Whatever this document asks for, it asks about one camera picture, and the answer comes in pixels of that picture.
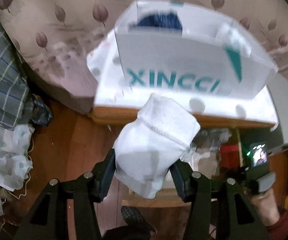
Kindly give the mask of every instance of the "blue package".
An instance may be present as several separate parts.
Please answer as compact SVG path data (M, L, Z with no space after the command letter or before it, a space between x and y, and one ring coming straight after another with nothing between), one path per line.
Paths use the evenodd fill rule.
M142 18L137 25L133 26L146 26L146 27L157 27L161 29L173 29L183 31L182 24L176 14L170 12L156 13L147 15Z

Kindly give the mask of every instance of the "white cloth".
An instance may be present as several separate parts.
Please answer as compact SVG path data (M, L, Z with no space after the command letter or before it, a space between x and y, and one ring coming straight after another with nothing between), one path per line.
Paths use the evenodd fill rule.
M154 198L169 167L190 150L199 129L176 101L151 94L114 143L115 176L141 197Z
M23 187L28 172L33 168L27 150L34 128L18 124L14 131L0 127L0 186L14 191Z

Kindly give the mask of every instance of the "brown wooden furniture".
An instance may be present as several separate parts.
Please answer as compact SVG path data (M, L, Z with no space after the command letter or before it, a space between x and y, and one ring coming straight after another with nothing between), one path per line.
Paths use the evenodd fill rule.
M125 125L135 121L139 109L95 106L89 116L95 123L104 125ZM202 128L228 127L228 128L257 128L273 127L273 123L232 119L202 114L193 114Z
M165 208L165 207L183 207L190 206L191 203L184 203L177 195L174 188L163 188L156 193L155 198L146 199L137 195L129 189L128 194L123 195L122 206L131 207L149 207L149 208Z

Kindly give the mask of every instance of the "red sleeve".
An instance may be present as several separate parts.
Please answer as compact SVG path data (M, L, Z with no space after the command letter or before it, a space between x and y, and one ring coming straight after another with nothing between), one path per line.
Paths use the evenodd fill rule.
M280 219L272 226L266 227L271 240L285 240L288 235L288 209L278 207Z

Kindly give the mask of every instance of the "plaid blanket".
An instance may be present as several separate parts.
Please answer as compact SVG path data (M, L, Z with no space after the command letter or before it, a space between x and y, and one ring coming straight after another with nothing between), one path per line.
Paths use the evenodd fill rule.
M33 100L28 97L29 88L18 71L19 63L15 48L0 24L0 125L9 130L19 123L25 105L28 114L21 123L32 117Z

